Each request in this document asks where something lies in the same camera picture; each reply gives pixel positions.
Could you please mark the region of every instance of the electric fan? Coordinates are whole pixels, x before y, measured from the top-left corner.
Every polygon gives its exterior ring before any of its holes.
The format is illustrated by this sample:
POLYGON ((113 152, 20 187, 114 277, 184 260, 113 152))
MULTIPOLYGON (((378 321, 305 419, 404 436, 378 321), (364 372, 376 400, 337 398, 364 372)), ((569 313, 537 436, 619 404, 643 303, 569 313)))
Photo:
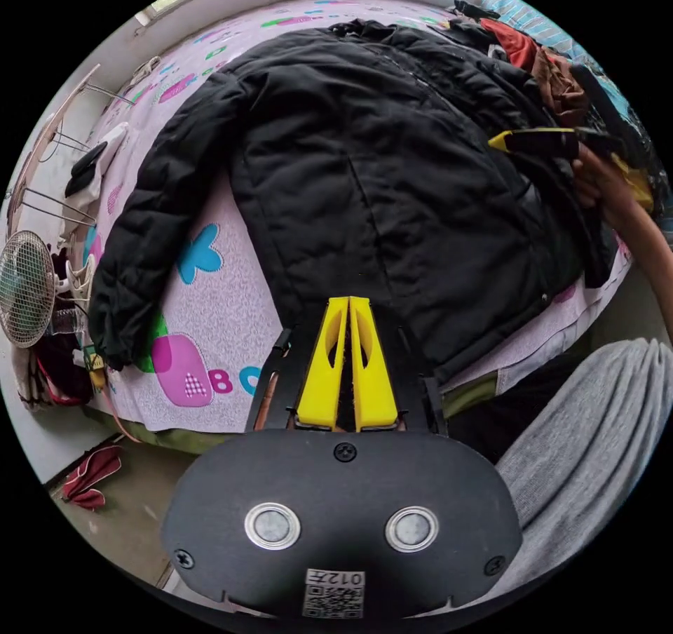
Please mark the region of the electric fan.
POLYGON ((14 346, 27 349, 45 334, 64 331, 56 318, 53 321, 53 310, 56 296, 68 290, 69 281, 58 278, 49 250, 37 234, 22 230, 9 238, 0 254, 0 323, 14 346))

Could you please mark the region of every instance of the red garment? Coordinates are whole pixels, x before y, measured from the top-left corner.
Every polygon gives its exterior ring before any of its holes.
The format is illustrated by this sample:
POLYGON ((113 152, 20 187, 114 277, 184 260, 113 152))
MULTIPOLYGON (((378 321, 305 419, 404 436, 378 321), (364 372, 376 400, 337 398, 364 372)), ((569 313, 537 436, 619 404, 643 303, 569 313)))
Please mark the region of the red garment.
POLYGON ((93 485, 121 468, 120 451, 119 445, 108 445, 89 454, 68 475, 63 485, 63 500, 87 510, 95 510, 105 505, 105 496, 93 489, 93 485))
POLYGON ((538 46, 530 36, 519 33, 502 22, 494 22, 492 19, 480 19, 479 24, 496 35, 513 66, 522 68, 528 73, 533 70, 538 46))

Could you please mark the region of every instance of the hand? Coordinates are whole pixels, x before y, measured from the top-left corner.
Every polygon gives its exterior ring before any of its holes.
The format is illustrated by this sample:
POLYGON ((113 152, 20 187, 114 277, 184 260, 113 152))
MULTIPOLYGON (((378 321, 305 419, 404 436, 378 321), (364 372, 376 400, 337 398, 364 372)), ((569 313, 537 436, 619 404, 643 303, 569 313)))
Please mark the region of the hand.
POLYGON ((582 206, 593 208, 602 203, 607 223, 622 234, 637 216, 639 206, 619 168, 600 159, 580 143, 580 154, 573 162, 573 171, 582 206))

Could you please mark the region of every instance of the bed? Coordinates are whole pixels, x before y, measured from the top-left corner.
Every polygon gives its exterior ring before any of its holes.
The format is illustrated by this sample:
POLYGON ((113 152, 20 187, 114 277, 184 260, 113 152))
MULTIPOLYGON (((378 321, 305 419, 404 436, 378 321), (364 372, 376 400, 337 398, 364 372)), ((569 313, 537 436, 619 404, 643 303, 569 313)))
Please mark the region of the bed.
MULTIPOLYGON (((424 29, 454 15, 408 1, 295 0, 224 20, 162 54, 154 71, 127 91, 135 105, 112 102, 90 134, 88 144, 94 146, 113 127, 128 123, 102 184, 97 227, 80 231, 74 263, 89 253, 100 258, 154 138, 212 71, 283 30, 355 18, 424 29)), ((109 370, 111 401, 127 431, 146 442, 195 453, 245 428, 260 367, 281 330, 227 185, 222 175, 173 269, 142 360, 121 372, 109 370)), ((451 380, 443 389, 445 414, 465 407, 461 389, 472 389, 474 398, 475 385, 485 381, 485 393, 502 393, 567 350, 612 298, 630 262, 622 245, 600 289, 589 290, 579 279, 539 317, 451 380)), ((86 411, 113 423, 100 395, 86 411)))

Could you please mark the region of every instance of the black jacket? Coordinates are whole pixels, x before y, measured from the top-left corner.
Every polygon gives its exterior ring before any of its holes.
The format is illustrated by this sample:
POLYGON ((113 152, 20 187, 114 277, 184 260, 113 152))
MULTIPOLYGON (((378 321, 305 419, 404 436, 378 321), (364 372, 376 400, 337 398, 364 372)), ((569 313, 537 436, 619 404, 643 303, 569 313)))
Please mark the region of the black jacket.
POLYGON ((283 325, 338 295, 391 305, 440 381, 610 253, 569 164, 490 149, 555 126, 524 71, 430 32, 356 21, 283 34, 210 75, 159 133, 93 280, 90 334, 132 363, 218 170, 283 325))

